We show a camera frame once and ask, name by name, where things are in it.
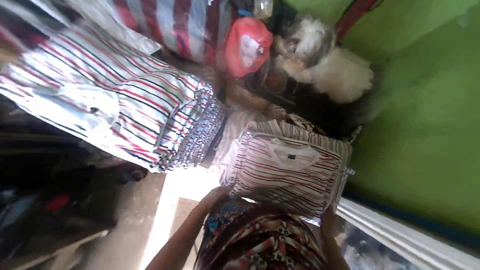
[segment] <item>white door frame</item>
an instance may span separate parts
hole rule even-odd
[[[336,213],[422,269],[480,270],[480,259],[354,201],[342,198]]]

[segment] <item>striped bag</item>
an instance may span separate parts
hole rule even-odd
[[[293,214],[319,222],[336,208],[352,147],[291,124],[251,122],[230,147],[230,165],[220,183],[232,194],[280,204]]]
[[[195,62],[225,68],[225,44],[236,17],[229,0],[113,0],[130,29]]]

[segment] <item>folded shirt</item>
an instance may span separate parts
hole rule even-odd
[[[316,222],[336,208],[348,174],[352,147],[276,120],[251,122],[232,142],[220,183],[232,193],[280,204]]]

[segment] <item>hand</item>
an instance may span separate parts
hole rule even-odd
[[[202,208],[205,213],[208,213],[212,206],[220,199],[228,197],[228,194],[232,190],[231,186],[219,186],[212,189],[199,203],[199,207]]]
[[[322,225],[320,226],[320,232],[323,235],[333,235],[336,227],[336,214],[332,208],[329,207],[322,216]]]

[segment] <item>stack of folded shirts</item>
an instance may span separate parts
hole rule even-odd
[[[208,84],[88,23],[7,65],[0,94],[151,172],[196,165],[224,119]]]

